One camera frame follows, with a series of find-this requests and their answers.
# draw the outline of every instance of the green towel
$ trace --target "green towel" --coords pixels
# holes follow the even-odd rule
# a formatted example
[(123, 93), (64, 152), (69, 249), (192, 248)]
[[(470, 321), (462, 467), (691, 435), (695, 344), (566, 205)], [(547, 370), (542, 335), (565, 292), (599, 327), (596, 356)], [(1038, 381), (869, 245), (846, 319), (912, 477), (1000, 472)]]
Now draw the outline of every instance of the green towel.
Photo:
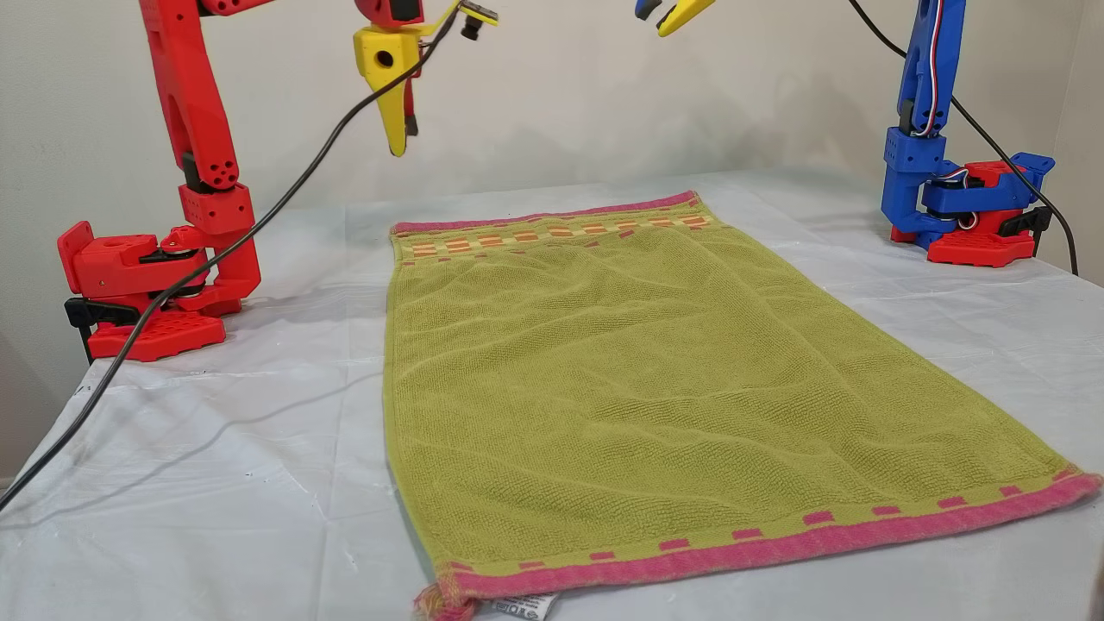
[(471, 602), (959, 533), (1094, 492), (697, 194), (400, 224), (391, 467)]

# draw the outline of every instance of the white tablecloth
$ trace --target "white tablecloth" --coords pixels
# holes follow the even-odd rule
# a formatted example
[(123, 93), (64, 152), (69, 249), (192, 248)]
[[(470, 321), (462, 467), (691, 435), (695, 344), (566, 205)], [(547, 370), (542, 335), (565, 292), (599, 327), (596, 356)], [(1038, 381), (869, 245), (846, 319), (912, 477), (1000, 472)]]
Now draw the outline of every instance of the white tablecloth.
[[(431, 578), (384, 452), (389, 227), (687, 189), (1055, 450), (1104, 471), (1104, 290), (1038, 261), (927, 263), (888, 241), (878, 196), (843, 177), (713, 173), (290, 211), (261, 236), (265, 281), (229, 319), (227, 343), (125, 365), (78, 438), (0, 515), (0, 619), (407, 619)], [(46, 442), (105, 366), (92, 367)], [(581, 590), (552, 619), (1080, 621), (1102, 518), (1093, 499), (966, 536)]]

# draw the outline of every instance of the towel tag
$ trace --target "towel tag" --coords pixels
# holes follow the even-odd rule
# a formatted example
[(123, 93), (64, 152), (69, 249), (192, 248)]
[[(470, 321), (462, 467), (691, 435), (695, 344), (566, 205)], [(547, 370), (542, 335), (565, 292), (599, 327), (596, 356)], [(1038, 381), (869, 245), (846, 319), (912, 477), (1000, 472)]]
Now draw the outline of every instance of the towel tag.
[(548, 617), (552, 602), (560, 597), (560, 593), (544, 593), (540, 596), (523, 596), (518, 598), (502, 598), (490, 602), (491, 608), (499, 612), (505, 612), (518, 619), (529, 621), (544, 621)]

